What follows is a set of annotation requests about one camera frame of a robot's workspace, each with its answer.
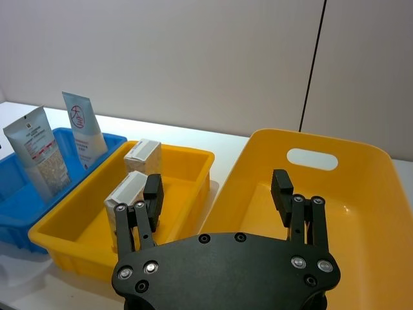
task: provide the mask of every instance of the white box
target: white box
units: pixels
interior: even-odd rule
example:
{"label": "white box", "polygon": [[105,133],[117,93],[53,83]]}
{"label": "white box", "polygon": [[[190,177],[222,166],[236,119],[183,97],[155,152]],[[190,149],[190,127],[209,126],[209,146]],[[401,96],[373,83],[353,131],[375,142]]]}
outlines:
{"label": "white box", "polygon": [[[143,189],[145,188],[147,178],[147,175],[139,171],[129,172],[126,178],[123,179],[123,181],[105,199],[106,213],[109,219],[110,232],[115,248],[117,248],[117,244],[114,207],[119,203],[133,205],[136,201],[143,200]],[[138,241],[137,244],[139,244],[136,233],[134,233],[134,238],[135,241]]]}
{"label": "white box", "polygon": [[142,139],[124,157],[126,171],[161,173],[161,142]]}

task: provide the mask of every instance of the yellow plastic bin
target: yellow plastic bin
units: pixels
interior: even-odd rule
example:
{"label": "yellow plastic bin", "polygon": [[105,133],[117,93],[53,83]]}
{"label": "yellow plastic bin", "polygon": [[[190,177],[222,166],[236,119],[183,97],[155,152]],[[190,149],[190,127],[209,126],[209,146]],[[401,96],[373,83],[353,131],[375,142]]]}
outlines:
{"label": "yellow plastic bin", "polygon": [[[30,229],[30,240],[46,248],[60,268],[110,281],[117,254],[103,201],[126,176],[123,157],[135,144],[124,143]],[[214,161],[214,154],[203,150],[162,145],[161,152],[165,197],[157,244],[196,234]]]}
{"label": "yellow plastic bin", "polygon": [[[335,156],[334,170],[295,165],[289,150]],[[413,309],[413,218],[387,153],[362,143],[282,130],[252,135],[202,233],[237,232],[285,239],[270,193],[273,169],[285,169],[294,192],[326,199],[330,252],[341,280],[327,293],[335,310]]]}

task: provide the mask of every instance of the white squeeze tube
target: white squeeze tube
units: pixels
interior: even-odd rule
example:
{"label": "white squeeze tube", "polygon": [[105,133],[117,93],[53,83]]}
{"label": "white squeeze tube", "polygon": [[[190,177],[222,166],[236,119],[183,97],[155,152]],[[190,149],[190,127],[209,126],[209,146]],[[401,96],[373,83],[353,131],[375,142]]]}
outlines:
{"label": "white squeeze tube", "polygon": [[89,98],[62,92],[72,126],[77,155],[83,168],[89,168],[108,151]]}
{"label": "white squeeze tube", "polygon": [[3,131],[45,202],[70,183],[65,162],[43,107],[35,108]]}

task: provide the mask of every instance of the blue plastic bin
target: blue plastic bin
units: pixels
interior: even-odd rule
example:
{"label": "blue plastic bin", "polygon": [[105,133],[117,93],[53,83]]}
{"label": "blue plastic bin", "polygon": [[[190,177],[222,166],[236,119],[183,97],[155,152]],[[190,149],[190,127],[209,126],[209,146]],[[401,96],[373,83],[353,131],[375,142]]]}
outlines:
{"label": "blue plastic bin", "polygon": [[72,181],[48,203],[38,195],[15,153],[0,161],[0,240],[32,252],[47,253],[30,242],[28,230],[126,141],[122,136],[103,134],[108,152],[84,170],[77,157],[72,130],[57,128],[53,133]]}

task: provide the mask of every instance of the white table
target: white table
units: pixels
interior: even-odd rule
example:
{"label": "white table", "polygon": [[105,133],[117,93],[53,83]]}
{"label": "white table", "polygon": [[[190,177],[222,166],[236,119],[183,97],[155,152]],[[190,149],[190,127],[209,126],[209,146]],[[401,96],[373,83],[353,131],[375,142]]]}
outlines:
{"label": "white table", "polygon": [[[0,104],[0,127],[24,116],[34,106],[5,102]],[[70,127],[66,111],[46,108],[52,129]],[[101,130],[126,136],[128,140],[148,138],[162,143],[209,150],[215,154],[210,170],[211,193],[207,212],[224,184],[248,138],[184,129],[142,121],[97,117]],[[0,132],[0,159],[13,150]],[[394,160],[413,205],[413,163]],[[48,255],[29,253],[0,242],[0,303],[18,309],[122,309],[123,300],[110,284],[60,270]]]}

